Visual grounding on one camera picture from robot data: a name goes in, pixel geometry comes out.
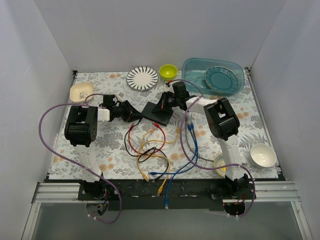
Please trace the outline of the dark grey network switch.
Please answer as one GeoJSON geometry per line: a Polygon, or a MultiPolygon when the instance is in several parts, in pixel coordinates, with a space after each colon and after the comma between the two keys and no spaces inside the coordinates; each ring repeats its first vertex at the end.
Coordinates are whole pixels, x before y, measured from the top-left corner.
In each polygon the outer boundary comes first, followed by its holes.
{"type": "Polygon", "coordinates": [[[161,109],[155,103],[148,101],[141,114],[147,120],[167,126],[173,113],[174,111],[170,107],[161,109]]]}

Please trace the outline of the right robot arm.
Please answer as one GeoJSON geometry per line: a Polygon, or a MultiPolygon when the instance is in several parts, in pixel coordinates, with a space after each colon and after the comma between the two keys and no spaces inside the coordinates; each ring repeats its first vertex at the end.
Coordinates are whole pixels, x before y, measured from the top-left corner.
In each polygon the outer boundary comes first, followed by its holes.
{"type": "Polygon", "coordinates": [[[206,117],[212,135],[217,138],[224,162],[226,164],[225,178],[227,195],[237,199],[245,192],[240,182],[246,178],[245,171],[239,167],[240,152],[238,133],[240,121],[227,98],[218,100],[206,99],[204,96],[190,95],[184,81],[175,80],[167,91],[164,91],[152,114],[170,119],[173,108],[180,108],[185,113],[198,113],[206,117]]]}

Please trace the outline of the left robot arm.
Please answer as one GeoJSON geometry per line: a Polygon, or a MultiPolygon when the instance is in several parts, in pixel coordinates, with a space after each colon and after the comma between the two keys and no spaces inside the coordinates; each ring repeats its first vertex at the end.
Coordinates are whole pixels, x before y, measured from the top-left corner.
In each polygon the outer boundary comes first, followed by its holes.
{"type": "Polygon", "coordinates": [[[71,106],[64,128],[64,136],[78,153],[78,159],[84,166],[82,180],[94,183],[102,174],[96,159],[94,141],[98,135],[99,122],[112,122],[121,118],[124,122],[133,122],[142,118],[129,101],[118,100],[114,94],[103,95],[100,106],[71,106]]]}

